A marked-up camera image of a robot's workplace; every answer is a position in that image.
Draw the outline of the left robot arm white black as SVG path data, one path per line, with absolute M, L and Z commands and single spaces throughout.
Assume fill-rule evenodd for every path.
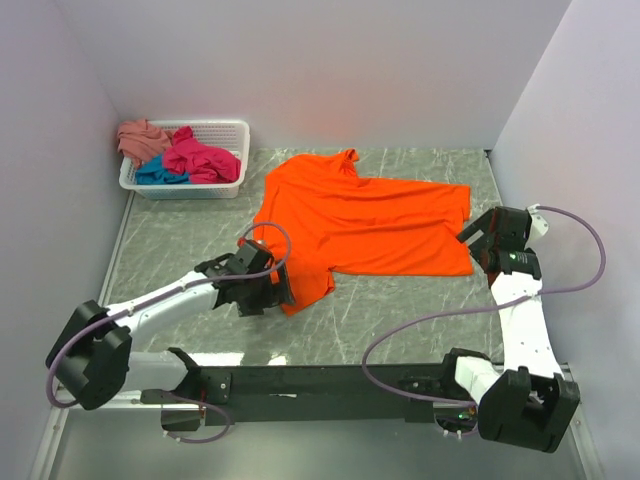
M 134 350 L 142 339 L 189 316 L 235 304 L 242 316 L 294 302 L 287 259 L 241 239 L 234 253 L 202 262 L 178 280 L 134 300 L 101 306 L 90 300 L 72 313 L 45 365 L 46 395 L 59 408 L 54 385 L 71 404 L 95 410 L 121 392 L 155 390 L 179 402 L 206 399 L 201 368 L 179 348 Z

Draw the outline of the orange t shirt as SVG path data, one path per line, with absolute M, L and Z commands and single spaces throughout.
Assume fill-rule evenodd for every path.
M 285 258 L 293 316 L 335 289 L 333 275 L 468 276 L 457 236 L 471 215 L 468 185 L 362 177 L 353 149 L 296 155 L 265 178 L 254 237 Z

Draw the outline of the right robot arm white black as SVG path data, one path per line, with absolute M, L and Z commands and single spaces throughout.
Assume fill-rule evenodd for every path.
M 579 405 L 580 390 L 552 351 L 540 298 L 541 268 L 527 245 L 532 234 L 547 229 L 529 210 L 495 207 L 459 234 L 500 307 L 503 368 L 495 370 L 478 354 L 459 354 L 438 378 L 447 397 L 470 394 L 483 439 L 553 453 Z

